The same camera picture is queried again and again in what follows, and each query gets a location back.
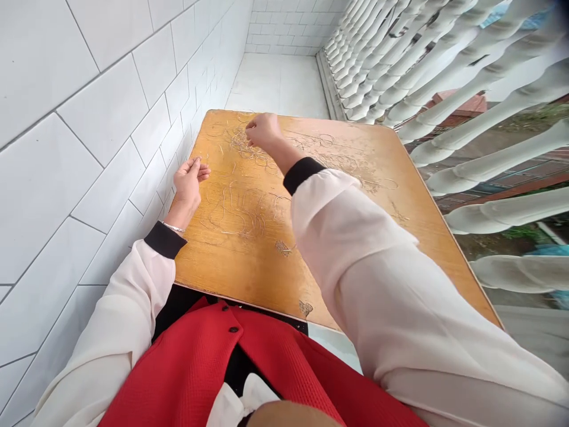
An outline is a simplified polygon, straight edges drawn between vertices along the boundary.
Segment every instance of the railing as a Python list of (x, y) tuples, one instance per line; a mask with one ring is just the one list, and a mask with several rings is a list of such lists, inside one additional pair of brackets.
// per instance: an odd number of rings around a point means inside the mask
[[(502, 0), (353, 0), (330, 41), (318, 54), (335, 118), (396, 129), (403, 144), (428, 135), (459, 106), (516, 66), (549, 52), (565, 34), (562, 14), (551, 10), (538, 30), (510, 44), (499, 58), (440, 103), (425, 105), (445, 82), (476, 64), (496, 43), (514, 36), (530, 16), (550, 1), (513, 0), (506, 13), (480, 30), (434, 77), (421, 80), (464, 35), (484, 22)], [(436, 42), (427, 51), (427, 47)], [(504, 101), (466, 123), (419, 144), (411, 153), (417, 167), (439, 162), (502, 120), (528, 107), (569, 93), (569, 59), (514, 90)], [(569, 144), (569, 119), (548, 131), (483, 157), (434, 173), (433, 196), (472, 189), (502, 172)], [(569, 211), (569, 188), (469, 205), (445, 215), (455, 234), (494, 233)], [(491, 256), (472, 263), (484, 286), (518, 292), (569, 289), (569, 262), (562, 257)]]

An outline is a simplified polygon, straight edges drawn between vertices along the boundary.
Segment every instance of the silver bracelet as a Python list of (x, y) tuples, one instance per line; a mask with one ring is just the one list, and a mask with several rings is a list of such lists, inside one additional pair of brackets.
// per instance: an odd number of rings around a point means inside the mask
[(179, 233), (182, 233), (182, 234), (184, 234), (184, 233), (186, 232), (185, 229), (178, 228), (178, 227), (175, 227), (175, 226), (170, 225), (170, 224), (166, 224), (164, 221), (160, 221), (160, 222), (163, 223), (163, 224), (164, 224), (166, 227), (168, 227), (170, 230), (173, 230), (173, 231), (175, 231), (175, 232), (179, 232)]

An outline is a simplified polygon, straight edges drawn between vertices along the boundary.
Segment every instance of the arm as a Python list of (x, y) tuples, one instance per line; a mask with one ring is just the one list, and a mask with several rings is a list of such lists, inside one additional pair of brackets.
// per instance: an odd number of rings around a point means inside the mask
[[(293, 147), (256, 123), (249, 137), (281, 167)], [(433, 426), (566, 425), (567, 382), (474, 310), (356, 179), (300, 158), (281, 168), (297, 246), (364, 375)]]
[[(200, 203), (199, 182), (211, 171), (188, 160), (174, 176), (178, 202), (164, 222), (185, 229)], [(67, 366), (36, 408), (34, 425), (95, 426), (150, 347), (155, 319), (175, 278), (174, 257), (186, 241), (158, 222), (112, 275)]]

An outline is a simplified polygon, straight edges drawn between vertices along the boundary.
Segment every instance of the black cuff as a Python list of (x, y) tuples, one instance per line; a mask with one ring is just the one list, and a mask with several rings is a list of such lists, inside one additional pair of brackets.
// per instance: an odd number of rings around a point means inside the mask
[(286, 173), (283, 185), (292, 196), (300, 184), (324, 169), (326, 168), (312, 157), (301, 158)]
[(144, 241), (160, 255), (170, 259), (176, 258), (180, 249), (187, 243), (186, 239), (180, 237), (160, 221), (154, 225)]

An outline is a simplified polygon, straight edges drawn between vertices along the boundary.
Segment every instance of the wooden table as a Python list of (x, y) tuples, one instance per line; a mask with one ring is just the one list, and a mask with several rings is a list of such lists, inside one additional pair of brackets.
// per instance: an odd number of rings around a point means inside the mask
[[(211, 110), (191, 156), (212, 169), (202, 204), (176, 257), (176, 283), (330, 328), (338, 326), (295, 246), (290, 196), (274, 162), (239, 143), (254, 114)], [(331, 120), (279, 117), (291, 143), (359, 178), (365, 193), (413, 233), (420, 249), (484, 317), (500, 325), (485, 293), (391, 129)]]

